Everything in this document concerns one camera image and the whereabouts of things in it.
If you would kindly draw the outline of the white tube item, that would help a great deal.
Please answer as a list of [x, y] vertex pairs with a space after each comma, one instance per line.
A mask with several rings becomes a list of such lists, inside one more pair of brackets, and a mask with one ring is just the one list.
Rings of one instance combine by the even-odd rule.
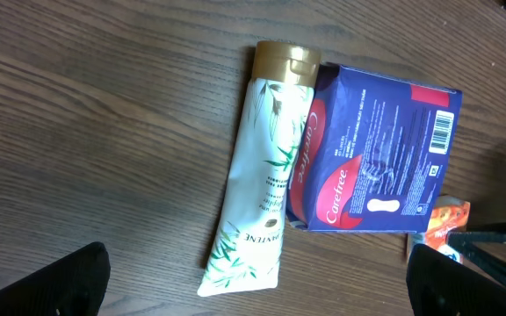
[[257, 43], [199, 296], [277, 287], [287, 185], [320, 62], [321, 53], [314, 48]]

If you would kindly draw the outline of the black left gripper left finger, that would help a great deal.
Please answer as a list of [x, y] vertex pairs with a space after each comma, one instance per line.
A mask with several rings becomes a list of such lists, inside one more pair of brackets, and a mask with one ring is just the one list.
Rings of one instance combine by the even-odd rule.
[[0, 315], [96, 316], [111, 274], [102, 242], [92, 242], [0, 290]]

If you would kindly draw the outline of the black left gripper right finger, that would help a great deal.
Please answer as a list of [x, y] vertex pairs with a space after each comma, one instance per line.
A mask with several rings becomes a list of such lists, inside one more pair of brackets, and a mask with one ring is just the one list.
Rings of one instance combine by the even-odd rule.
[[506, 289], [423, 244], [409, 257], [406, 284], [415, 316], [506, 316]]

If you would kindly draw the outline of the purple red pad package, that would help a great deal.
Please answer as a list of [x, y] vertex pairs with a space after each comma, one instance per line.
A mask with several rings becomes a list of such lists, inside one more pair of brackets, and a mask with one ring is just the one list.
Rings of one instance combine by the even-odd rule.
[[440, 195], [460, 90], [323, 64], [286, 214], [310, 232], [422, 233]]

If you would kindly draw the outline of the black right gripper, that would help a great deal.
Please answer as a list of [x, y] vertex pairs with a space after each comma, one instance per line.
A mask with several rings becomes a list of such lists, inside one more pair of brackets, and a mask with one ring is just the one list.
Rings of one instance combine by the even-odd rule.
[[506, 222], [451, 231], [447, 243], [506, 288]]

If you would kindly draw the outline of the small orange snack packet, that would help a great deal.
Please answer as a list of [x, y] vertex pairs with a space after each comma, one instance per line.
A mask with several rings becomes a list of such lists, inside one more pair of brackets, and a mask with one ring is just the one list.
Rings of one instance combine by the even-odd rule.
[[424, 244], [462, 263], [461, 255], [447, 243], [447, 234], [452, 230], [464, 230], [469, 218], [471, 204], [465, 200], [442, 196], [432, 210], [430, 222], [424, 233], [410, 233], [407, 238], [406, 259], [411, 256], [415, 245]]

